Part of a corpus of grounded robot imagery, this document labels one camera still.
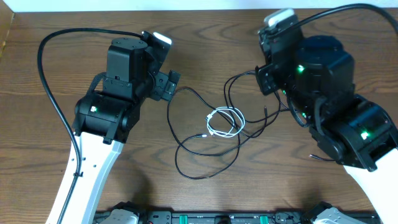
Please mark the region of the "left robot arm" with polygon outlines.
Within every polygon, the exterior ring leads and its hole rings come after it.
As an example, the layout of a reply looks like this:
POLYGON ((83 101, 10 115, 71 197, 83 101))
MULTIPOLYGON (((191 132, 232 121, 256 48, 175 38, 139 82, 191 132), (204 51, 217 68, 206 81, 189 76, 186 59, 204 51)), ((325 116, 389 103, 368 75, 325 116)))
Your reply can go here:
POLYGON ((47 223, 91 223, 108 174, 140 118, 146 98, 168 101, 180 75, 160 68, 172 41, 159 33, 114 39, 106 71, 75 106, 67 168, 47 223))

